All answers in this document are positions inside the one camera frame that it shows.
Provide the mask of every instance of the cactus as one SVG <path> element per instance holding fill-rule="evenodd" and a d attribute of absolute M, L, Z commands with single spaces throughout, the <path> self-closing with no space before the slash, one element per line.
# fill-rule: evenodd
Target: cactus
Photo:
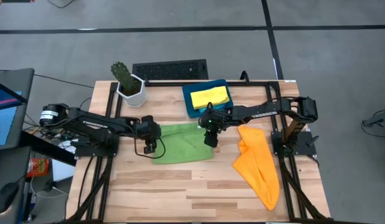
<path fill-rule="evenodd" d="M 126 96 L 131 96 L 139 92 L 141 84 L 130 75 L 128 67 L 124 63 L 115 62 L 111 66 L 111 72 L 120 82 Z"/>

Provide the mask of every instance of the cloth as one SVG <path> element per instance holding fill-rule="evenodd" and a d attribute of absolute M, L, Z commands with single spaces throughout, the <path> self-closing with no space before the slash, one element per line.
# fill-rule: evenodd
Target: cloth
<path fill-rule="evenodd" d="M 233 167 L 248 182 L 268 210 L 273 210 L 278 196 L 278 182 L 273 157 L 262 130 L 239 126 L 241 141 L 238 144 L 241 155 Z"/>
<path fill-rule="evenodd" d="M 196 123 L 161 125 L 162 141 L 166 147 L 165 155 L 153 159 L 153 164 L 174 164 L 212 159 L 212 148 L 204 144 L 205 129 Z M 157 141 L 154 157 L 163 153 L 163 146 Z"/>
<path fill-rule="evenodd" d="M 212 102 L 213 105 L 219 105 L 230 101 L 225 86 L 218 86 L 208 90 L 192 92 L 190 95 L 194 110 L 205 108 L 209 102 Z"/>

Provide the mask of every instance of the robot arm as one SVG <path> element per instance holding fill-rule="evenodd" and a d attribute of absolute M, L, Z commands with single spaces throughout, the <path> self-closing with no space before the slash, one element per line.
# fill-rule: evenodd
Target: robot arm
<path fill-rule="evenodd" d="M 152 116 L 107 118 L 98 114 L 70 108 L 65 104 L 43 107 L 40 125 L 46 129 L 63 128 L 90 139 L 90 144 L 109 145 L 111 135 L 145 140 L 144 153 L 155 152 L 156 140 L 161 137 L 160 126 Z"/>
<path fill-rule="evenodd" d="M 209 103 L 207 110 L 201 116 L 199 125 L 206 128 L 205 144 L 217 146 L 217 134 L 225 131 L 230 126 L 240 126 L 251 119 L 264 118 L 276 114 L 284 114 L 293 119 L 292 123 L 283 130 L 283 146 L 291 150 L 297 147 L 298 133 L 307 123 L 317 120 L 316 101 L 307 97 L 278 98 L 277 101 L 268 101 L 257 106 L 234 106 L 224 108 L 222 111 L 214 110 Z"/>

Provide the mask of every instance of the yellow sponge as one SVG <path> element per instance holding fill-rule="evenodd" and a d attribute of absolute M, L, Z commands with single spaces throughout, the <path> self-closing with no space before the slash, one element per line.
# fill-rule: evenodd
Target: yellow sponge
<path fill-rule="evenodd" d="M 194 110 L 205 108 L 209 102 L 213 105 L 219 105 L 230 101 L 225 86 L 214 87 L 209 90 L 190 93 L 192 107 Z"/>

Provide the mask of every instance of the green towel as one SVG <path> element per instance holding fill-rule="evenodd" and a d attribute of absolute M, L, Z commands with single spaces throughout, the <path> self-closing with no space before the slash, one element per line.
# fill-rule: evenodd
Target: green towel
<path fill-rule="evenodd" d="M 212 148 L 204 144 L 205 129 L 199 128 L 197 123 L 161 125 L 161 130 L 166 152 L 163 157 L 153 159 L 153 164 L 174 164 L 213 158 Z M 154 156 L 160 156 L 162 153 L 163 146 L 157 141 Z"/>

